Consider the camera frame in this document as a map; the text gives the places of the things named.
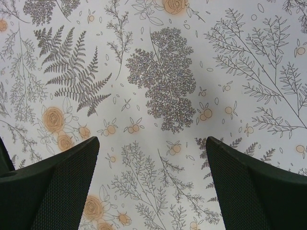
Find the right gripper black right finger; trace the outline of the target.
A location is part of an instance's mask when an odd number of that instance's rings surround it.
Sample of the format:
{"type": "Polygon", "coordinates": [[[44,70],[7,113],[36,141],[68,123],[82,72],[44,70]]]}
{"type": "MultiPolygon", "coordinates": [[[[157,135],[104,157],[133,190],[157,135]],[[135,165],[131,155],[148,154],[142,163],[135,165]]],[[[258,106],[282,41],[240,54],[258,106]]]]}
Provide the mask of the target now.
{"type": "Polygon", "coordinates": [[[305,230],[307,178],[241,153],[214,137],[206,151],[227,230],[305,230]]]}

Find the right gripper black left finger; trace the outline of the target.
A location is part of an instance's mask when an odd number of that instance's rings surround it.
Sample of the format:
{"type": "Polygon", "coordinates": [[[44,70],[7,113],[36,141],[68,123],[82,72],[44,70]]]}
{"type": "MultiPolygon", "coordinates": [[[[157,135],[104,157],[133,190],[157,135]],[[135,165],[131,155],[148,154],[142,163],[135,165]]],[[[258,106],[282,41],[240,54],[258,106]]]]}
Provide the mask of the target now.
{"type": "Polygon", "coordinates": [[[94,174],[99,140],[0,175],[2,230],[76,230],[94,174]]]}

